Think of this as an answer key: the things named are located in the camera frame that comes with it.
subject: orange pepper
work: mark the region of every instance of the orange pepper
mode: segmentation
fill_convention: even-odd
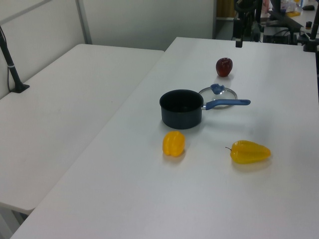
[[[185,136],[179,131],[171,131],[163,139],[163,152],[174,157],[180,156],[185,147]]]
[[[270,157],[270,155],[270,150],[265,146],[247,140],[233,143],[230,152],[231,158],[240,164],[259,162]]]

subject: tabletop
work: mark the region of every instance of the tabletop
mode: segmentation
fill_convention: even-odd
[[[77,45],[0,100],[0,206],[29,214],[162,51]]]
[[[317,9],[318,3],[314,2],[315,8]],[[313,11],[301,11],[301,14],[299,16],[293,16],[291,17],[292,20],[298,22],[302,26],[306,26],[307,21],[311,21],[314,23],[315,15],[316,15],[316,9]]]
[[[230,57],[226,78],[215,64]],[[181,130],[185,152],[162,153],[173,129],[160,97],[213,83],[249,106],[203,112]],[[301,46],[177,38],[12,239],[314,239],[319,235],[316,60]],[[238,165],[237,140],[268,147]]]

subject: blue handle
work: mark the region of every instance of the blue handle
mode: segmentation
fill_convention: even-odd
[[[224,99],[218,99],[214,101],[210,101],[206,103],[206,110],[210,110],[214,108],[215,106],[247,106],[250,104],[250,100],[224,100]]]

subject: saucepan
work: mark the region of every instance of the saucepan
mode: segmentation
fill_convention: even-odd
[[[159,100],[163,122],[175,129],[187,129],[201,122],[202,110],[210,110],[215,106],[247,106],[250,100],[218,99],[204,105],[203,97],[191,90],[174,90],[165,93]]]

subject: pot lid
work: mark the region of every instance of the pot lid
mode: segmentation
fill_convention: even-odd
[[[217,99],[230,99],[236,100],[237,94],[229,89],[224,87],[223,85],[220,86],[219,84],[213,84],[210,87],[202,89],[200,92],[201,96],[204,99],[204,104],[213,100]],[[232,106],[215,106],[213,109],[226,109]]]

